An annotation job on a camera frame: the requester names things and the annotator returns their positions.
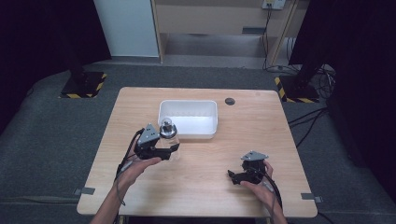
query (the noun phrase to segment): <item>round black hole cover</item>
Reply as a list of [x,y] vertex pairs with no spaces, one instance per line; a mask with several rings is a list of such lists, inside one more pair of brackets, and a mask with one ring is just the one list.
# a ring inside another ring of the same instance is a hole
[[234,104],[235,104],[235,99],[233,99],[233,98],[227,98],[227,99],[225,99],[225,103],[226,103],[227,105],[234,105]]

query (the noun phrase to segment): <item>white plastic bin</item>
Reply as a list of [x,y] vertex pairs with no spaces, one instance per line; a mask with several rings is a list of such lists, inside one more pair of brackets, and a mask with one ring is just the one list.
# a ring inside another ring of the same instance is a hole
[[218,128],[218,105],[214,101],[166,100],[160,104],[158,125],[169,118],[180,139],[210,139]]

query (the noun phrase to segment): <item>white wall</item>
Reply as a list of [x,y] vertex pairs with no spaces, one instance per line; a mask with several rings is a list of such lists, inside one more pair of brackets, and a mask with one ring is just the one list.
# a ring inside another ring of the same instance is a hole
[[150,0],[94,0],[112,56],[159,57]]

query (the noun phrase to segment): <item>yellow and black hazard tape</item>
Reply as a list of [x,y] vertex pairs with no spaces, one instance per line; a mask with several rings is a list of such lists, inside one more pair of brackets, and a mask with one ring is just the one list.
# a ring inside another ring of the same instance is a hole
[[280,82],[279,77],[275,78],[275,83],[277,89],[279,91],[279,97],[283,102],[290,102],[290,103],[319,103],[319,99],[317,98],[289,98],[283,89],[283,85]]
[[71,99],[93,98],[99,93],[99,90],[102,89],[103,83],[105,82],[106,77],[107,77],[107,74],[102,74],[101,80],[99,81],[96,89],[94,91],[92,91],[92,92],[84,92],[84,93],[68,92],[68,93],[61,93],[59,95],[59,97],[60,98],[71,98]]

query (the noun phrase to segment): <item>human arm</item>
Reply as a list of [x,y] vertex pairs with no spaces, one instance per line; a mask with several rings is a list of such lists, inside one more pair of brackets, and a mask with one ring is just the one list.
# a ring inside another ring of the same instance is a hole
[[132,165],[118,176],[118,181],[114,182],[113,187],[93,217],[91,224],[112,223],[120,209],[121,200],[125,197],[128,188],[132,186],[147,167],[157,164],[160,161],[160,158],[151,158],[144,161],[134,160]]
[[[274,172],[274,168],[270,165],[268,161],[264,161],[265,167],[267,168],[266,173],[272,177]],[[265,208],[272,213],[272,219],[274,224],[287,224],[287,220],[283,215],[282,207],[276,199],[276,196],[273,192],[271,192],[267,187],[265,187],[262,183],[255,185],[247,181],[241,181],[241,185],[250,189],[257,198],[263,202]]]

